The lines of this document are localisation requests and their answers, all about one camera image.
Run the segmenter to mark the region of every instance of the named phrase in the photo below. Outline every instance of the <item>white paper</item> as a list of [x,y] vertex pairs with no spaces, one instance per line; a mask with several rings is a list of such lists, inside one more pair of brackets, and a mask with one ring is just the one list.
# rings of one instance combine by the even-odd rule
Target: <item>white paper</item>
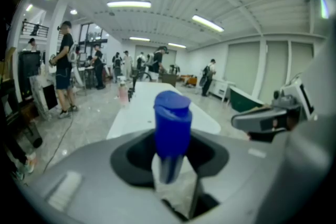
[[152,173],[157,196],[161,200],[167,200],[175,211],[189,219],[197,182],[197,174],[193,170],[188,158],[183,158],[180,174],[176,181],[171,184],[163,184],[160,182],[159,171],[160,158],[155,154],[152,161]]

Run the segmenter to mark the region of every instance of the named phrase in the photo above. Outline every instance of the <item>shorts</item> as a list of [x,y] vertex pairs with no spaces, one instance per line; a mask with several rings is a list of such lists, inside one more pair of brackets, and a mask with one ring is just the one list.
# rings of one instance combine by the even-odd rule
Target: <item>shorts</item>
[[154,73],[152,71],[149,71],[148,74],[151,76],[152,81],[157,82],[157,80],[159,79],[159,73]]
[[66,90],[70,87],[70,68],[56,70],[56,89]]

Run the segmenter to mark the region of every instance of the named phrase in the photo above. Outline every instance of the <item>box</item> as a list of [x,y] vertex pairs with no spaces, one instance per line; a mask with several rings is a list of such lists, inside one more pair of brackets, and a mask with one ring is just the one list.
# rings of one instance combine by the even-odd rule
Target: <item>box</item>
[[9,50],[6,51],[5,61],[0,62],[0,79],[3,75],[3,81],[12,79],[11,75],[11,66],[13,61],[13,53],[15,52],[16,48],[11,47]]

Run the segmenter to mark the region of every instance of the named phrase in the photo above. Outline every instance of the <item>man in black t-shirt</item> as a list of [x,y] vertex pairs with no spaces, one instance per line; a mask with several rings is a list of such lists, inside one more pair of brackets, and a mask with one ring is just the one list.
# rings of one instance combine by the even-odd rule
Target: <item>man in black t-shirt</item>
[[159,78],[160,69],[164,69],[162,65],[162,57],[164,54],[168,54],[168,49],[166,46],[159,47],[154,53],[153,65],[149,67],[149,75],[151,75],[152,81],[157,82]]
[[99,44],[95,44],[95,51],[96,54],[94,55],[94,58],[92,59],[93,65],[94,65],[94,69],[96,71],[96,78],[97,78],[97,90],[101,90],[105,88],[105,85],[103,84],[103,68],[104,65],[101,61],[101,58],[103,56],[103,54],[100,51],[100,45]]
[[[56,64],[56,90],[60,105],[62,107],[62,112],[59,118],[66,118],[70,116],[69,111],[78,111],[75,105],[74,93],[72,92],[72,87],[70,85],[70,75],[71,75],[71,63],[68,60],[68,52],[73,45],[74,41],[72,35],[70,34],[71,22],[65,21],[61,24],[60,31],[63,34],[63,39],[61,42],[61,47],[59,49],[59,54],[50,60],[52,65]],[[67,90],[68,98],[70,102],[70,108],[67,109],[65,103],[65,96],[63,91]]]

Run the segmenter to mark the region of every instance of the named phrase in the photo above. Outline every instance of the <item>sneaker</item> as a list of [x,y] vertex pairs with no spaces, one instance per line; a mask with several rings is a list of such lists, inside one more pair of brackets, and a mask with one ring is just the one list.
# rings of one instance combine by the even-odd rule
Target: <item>sneaker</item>
[[68,109],[69,112],[77,112],[79,109],[76,105],[71,105]]
[[19,172],[18,170],[16,172],[12,172],[12,176],[18,181],[22,181],[25,178],[25,174]]
[[34,167],[35,167],[35,160],[27,158],[25,164],[25,170],[31,174],[34,171]]
[[70,117],[70,113],[68,111],[63,111],[58,115],[59,119],[64,119]]

